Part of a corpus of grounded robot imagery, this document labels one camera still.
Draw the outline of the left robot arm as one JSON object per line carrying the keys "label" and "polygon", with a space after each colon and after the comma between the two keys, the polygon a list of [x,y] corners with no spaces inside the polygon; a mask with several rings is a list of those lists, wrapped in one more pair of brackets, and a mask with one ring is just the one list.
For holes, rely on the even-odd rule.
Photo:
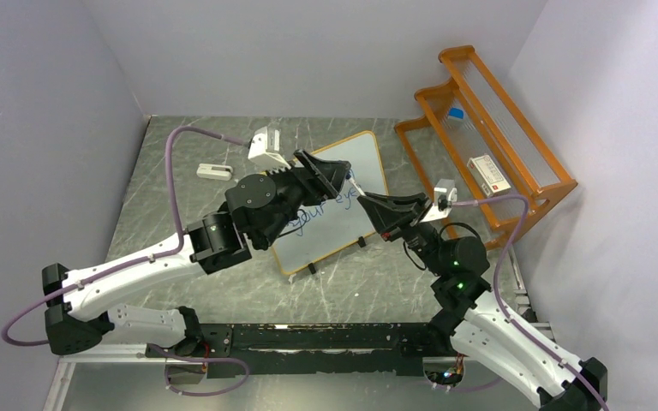
{"label": "left robot arm", "polygon": [[185,277],[210,275],[267,250],[299,218],[303,206],[319,206],[339,195],[350,176],[345,160],[323,160],[304,150],[298,165],[242,178],[224,203],[200,221],[149,248],[109,263],[70,270],[59,263],[41,273],[47,298],[45,332],[53,354],[77,354],[104,337],[140,339],[183,356],[198,352],[203,332],[187,307],[151,311],[125,305],[147,289]]}

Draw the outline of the yellow framed whiteboard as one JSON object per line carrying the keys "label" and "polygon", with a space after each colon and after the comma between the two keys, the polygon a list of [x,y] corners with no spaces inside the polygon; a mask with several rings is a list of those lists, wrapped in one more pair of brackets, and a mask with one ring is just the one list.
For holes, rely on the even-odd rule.
{"label": "yellow framed whiteboard", "polygon": [[352,135],[312,155],[323,160],[350,162],[350,173],[358,186],[347,182],[336,198],[318,206],[303,207],[298,212],[300,219],[284,230],[288,235],[272,245],[278,268],[285,275],[316,264],[358,242],[360,237],[372,235],[374,227],[357,200],[359,191],[388,194],[380,149],[373,132]]}

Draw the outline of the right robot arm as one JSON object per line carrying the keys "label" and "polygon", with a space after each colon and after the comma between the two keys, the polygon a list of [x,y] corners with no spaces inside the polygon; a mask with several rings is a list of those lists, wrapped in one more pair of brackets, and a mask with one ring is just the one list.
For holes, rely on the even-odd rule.
{"label": "right robot arm", "polygon": [[426,270],[440,310],[429,322],[437,354],[470,357],[523,394],[539,410],[606,410],[607,368],[562,348],[513,311],[483,278],[487,249],[476,234],[444,238],[426,194],[358,199],[384,241],[401,240]]}

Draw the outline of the blue whiteboard marker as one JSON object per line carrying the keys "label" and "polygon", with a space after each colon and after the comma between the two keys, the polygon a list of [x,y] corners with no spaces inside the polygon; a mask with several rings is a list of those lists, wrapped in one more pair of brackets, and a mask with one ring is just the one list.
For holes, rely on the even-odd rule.
{"label": "blue whiteboard marker", "polygon": [[347,182],[354,188],[354,190],[357,192],[359,196],[363,196],[365,193],[359,186],[359,184],[356,182],[356,180],[353,177],[349,177],[347,179]]}

